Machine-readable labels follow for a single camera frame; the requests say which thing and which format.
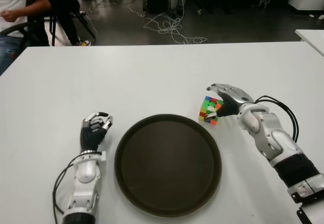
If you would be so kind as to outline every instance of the colorful cube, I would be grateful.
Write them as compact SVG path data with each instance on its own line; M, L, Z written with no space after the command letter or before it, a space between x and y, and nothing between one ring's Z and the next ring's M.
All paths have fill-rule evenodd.
M217 111L223 105L223 101L206 96L204 102L201 105L199 112L199 120L207 122L213 126L217 125L218 118L212 120L205 120L205 116Z

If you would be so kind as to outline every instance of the dark brown tray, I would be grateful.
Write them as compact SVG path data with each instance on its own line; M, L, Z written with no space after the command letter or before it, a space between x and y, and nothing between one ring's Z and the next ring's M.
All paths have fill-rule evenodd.
M125 196L153 215L178 217L201 208L214 194L221 157L212 136L178 115L156 115L131 127L115 155Z

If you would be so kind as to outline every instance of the sneaker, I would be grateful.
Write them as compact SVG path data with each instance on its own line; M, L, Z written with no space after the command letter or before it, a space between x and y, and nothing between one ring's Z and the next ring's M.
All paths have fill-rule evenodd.
M89 40L85 40L85 41L82 41L79 37L79 42L74 44L73 46L83 46L83 47L86 47L86 46L91 46L91 42Z

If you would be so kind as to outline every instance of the white desk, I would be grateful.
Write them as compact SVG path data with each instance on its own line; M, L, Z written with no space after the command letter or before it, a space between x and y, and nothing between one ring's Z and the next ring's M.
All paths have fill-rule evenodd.
M197 120L214 82L268 94L287 103L300 123L299 145L320 171L323 58L306 43L28 48L0 77L0 223L54 223L52 188L79 152L81 120L102 110L114 116L105 139L107 169L97 223L299 224L298 205L234 117L208 128L223 173L214 198L198 212L164 219L138 211L114 180L114 153L140 119L174 113ZM270 105L291 132L284 113ZM73 171L58 192L66 206Z
M324 30L296 30L295 33L324 56Z

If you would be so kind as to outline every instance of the robotic arm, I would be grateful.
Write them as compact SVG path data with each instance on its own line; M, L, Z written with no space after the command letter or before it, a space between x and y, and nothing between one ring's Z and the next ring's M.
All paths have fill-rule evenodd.
M99 154L98 146L113 123L106 113L93 113L83 120L81 128L81 156L73 162L75 167L74 190L63 224L94 224L101 190L100 168L104 167L106 152Z
M254 138L258 151L287 185L289 195L295 203L301 203L297 211L301 222L324 223L324 174L283 130L278 117L269 108L255 104L239 88L213 84L207 90L222 97L224 105L206 119L237 115L239 123Z

